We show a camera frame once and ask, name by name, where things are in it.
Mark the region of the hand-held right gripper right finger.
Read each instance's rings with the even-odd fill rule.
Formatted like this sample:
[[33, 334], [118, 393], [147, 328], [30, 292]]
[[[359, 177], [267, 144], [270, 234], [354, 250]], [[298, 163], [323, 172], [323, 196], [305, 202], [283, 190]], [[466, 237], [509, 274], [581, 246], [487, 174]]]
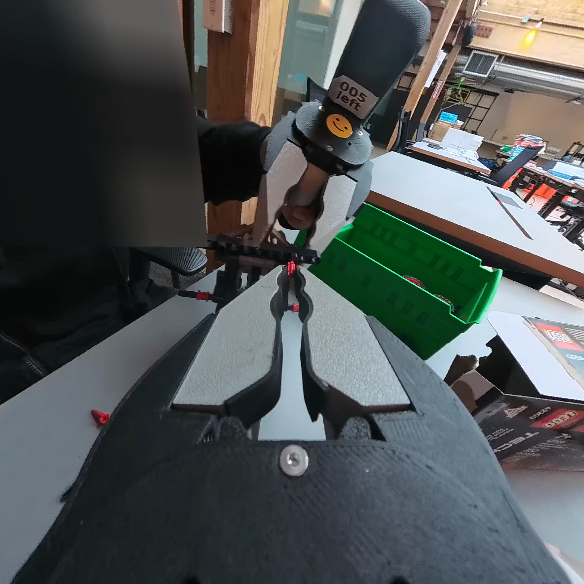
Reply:
[[304, 401], [315, 421], [411, 409], [366, 315], [306, 268], [298, 269]]

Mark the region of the black grey lego model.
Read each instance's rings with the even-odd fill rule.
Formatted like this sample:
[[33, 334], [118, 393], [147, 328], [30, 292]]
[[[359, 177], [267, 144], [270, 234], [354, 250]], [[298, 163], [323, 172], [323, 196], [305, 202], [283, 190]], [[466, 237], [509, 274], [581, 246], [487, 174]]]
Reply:
[[273, 269], [276, 269], [277, 274], [283, 272], [286, 276], [289, 260], [295, 260], [297, 269], [301, 266], [317, 265], [321, 261], [316, 252], [291, 245], [276, 233], [259, 246], [255, 246], [249, 238], [209, 236], [204, 249], [213, 252], [215, 259], [224, 264], [222, 274], [215, 281], [214, 290], [180, 290], [178, 296], [215, 303], [216, 311], [221, 310]]

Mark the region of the small black red lego piece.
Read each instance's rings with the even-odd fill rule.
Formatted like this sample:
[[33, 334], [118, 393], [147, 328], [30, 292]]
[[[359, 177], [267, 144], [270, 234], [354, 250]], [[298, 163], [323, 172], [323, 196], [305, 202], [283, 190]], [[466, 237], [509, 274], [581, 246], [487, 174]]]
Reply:
[[297, 300], [296, 295], [296, 284], [297, 284], [297, 266], [295, 260], [289, 260], [286, 266], [286, 284], [284, 286], [283, 297], [286, 302], [286, 311], [299, 314], [300, 304]]

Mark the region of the person's left forearm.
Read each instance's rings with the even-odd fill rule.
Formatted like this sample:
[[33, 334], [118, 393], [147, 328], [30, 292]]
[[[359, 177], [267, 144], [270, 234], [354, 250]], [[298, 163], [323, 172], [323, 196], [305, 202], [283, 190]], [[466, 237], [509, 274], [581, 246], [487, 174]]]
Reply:
[[252, 121], [213, 124], [196, 117], [206, 203], [247, 201], [259, 194], [272, 129]]

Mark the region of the black lego set box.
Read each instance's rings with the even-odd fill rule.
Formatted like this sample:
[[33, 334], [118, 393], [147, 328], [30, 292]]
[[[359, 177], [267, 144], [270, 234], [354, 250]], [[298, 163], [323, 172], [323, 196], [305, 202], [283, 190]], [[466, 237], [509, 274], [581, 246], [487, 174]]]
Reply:
[[507, 470], [583, 472], [583, 326], [492, 312], [491, 353], [444, 379]]

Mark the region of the person's left hand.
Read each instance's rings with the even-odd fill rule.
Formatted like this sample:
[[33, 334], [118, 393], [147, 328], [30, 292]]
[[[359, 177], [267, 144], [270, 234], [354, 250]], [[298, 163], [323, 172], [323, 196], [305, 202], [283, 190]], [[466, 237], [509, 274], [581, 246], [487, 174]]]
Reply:
[[312, 206], [290, 206], [281, 208], [279, 223], [293, 230], [307, 230], [315, 221], [315, 210]]

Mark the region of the slanted wooden beam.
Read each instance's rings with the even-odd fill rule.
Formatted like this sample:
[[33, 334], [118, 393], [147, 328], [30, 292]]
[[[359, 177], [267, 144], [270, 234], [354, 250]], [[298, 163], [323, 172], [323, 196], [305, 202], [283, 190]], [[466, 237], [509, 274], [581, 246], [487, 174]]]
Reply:
[[413, 118], [422, 95], [430, 99], [421, 120], [426, 121], [446, 83], [463, 45], [464, 30], [474, 22], [481, 1], [423, 1], [430, 10], [430, 33], [423, 57], [410, 83], [404, 109]]

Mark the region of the green plastic bin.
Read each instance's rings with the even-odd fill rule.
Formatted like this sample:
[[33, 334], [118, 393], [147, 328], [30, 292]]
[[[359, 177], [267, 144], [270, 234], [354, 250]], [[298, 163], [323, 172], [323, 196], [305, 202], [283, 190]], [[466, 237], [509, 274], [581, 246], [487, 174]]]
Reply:
[[[500, 269], [383, 210], [365, 204], [310, 272], [375, 317], [423, 360], [479, 324], [502, 279]], [[422, 290], [406, 281], [423, 281]], [[451, 300], [446, 303], [433, 294]]]

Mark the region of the black high-back chair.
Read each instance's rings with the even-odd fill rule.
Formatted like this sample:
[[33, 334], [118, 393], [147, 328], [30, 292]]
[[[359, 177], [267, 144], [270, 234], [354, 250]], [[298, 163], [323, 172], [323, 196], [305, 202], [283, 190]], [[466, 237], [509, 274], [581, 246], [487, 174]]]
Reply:
[[311, 77], [307, 78], [305, 97], [306, 106], [310, 103], [318, 104], [317, 106], [310, 106], [312, 110], [320, 109], [327, 111], [330, 108], [328, 90], [315, 82]]

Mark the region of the air conditioner unit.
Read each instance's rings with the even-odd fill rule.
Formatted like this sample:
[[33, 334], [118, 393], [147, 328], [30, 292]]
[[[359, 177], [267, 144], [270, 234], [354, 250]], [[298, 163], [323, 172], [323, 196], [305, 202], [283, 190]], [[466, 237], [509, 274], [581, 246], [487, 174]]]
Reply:
[[499, 55], [485, 51], [472, 50], [463, 67], [463, 74], [487, 78], [498, 62]]

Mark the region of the black mesh office chair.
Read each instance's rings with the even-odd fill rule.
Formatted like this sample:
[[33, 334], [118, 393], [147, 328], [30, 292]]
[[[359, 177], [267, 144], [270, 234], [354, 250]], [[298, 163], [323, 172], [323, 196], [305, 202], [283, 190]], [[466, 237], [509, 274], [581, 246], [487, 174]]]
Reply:
[[181, 290], [180, 276], [193, 277], [200, 273], [207, 264], [207, 256], [197, 247], [131, 247], [130, 258], [134, 262], [130, 268], [130, 280], [145, 277], [145, 262], [168, 269], [171, 273], [172, 286]]

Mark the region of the wooden pillar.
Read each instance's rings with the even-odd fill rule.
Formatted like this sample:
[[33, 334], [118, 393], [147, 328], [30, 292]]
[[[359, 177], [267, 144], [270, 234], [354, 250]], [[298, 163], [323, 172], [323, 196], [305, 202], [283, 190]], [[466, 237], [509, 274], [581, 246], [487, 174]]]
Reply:
[[232, 32], [207, 34], [207, 116], [271, 126], [288, 1], [232, 1]]

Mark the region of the grey table wooden edge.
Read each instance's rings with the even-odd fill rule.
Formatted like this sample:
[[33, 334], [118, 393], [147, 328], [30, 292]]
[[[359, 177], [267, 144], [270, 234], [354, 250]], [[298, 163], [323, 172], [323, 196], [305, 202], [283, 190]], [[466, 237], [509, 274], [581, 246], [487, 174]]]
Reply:
[[396, 152], [372, 163], [369, 204], [525, 286], [583, 287], [583, 252], [515, 194]]

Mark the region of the table with white boxes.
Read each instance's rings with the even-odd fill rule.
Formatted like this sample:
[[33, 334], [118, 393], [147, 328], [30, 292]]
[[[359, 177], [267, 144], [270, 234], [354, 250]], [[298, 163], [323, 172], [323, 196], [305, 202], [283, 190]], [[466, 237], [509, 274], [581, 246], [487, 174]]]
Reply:
[[440, 161], [456, 169], [471, 171], [485, 176], [491, 174], [491, 170], [480, 162], [478, 148], [482, 145], [484, 137], [461, 130], [457, 127], [443, 127], [442, 140], [427, 137], [406, 147], [412, 154], [422, 155]]

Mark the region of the metal air duct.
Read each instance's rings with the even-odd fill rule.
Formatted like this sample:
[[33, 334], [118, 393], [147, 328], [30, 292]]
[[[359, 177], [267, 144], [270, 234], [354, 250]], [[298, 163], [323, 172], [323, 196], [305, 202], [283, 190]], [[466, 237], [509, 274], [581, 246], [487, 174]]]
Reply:
[[499, 61], [493, 66], [491, 75], [499, 78], [521, 79], [526, 83], [535, 82], [549, 86], [565, 86], [574, 90], [583, 89], [582, 71], [564, 70], [541, 64], [522, 65]]

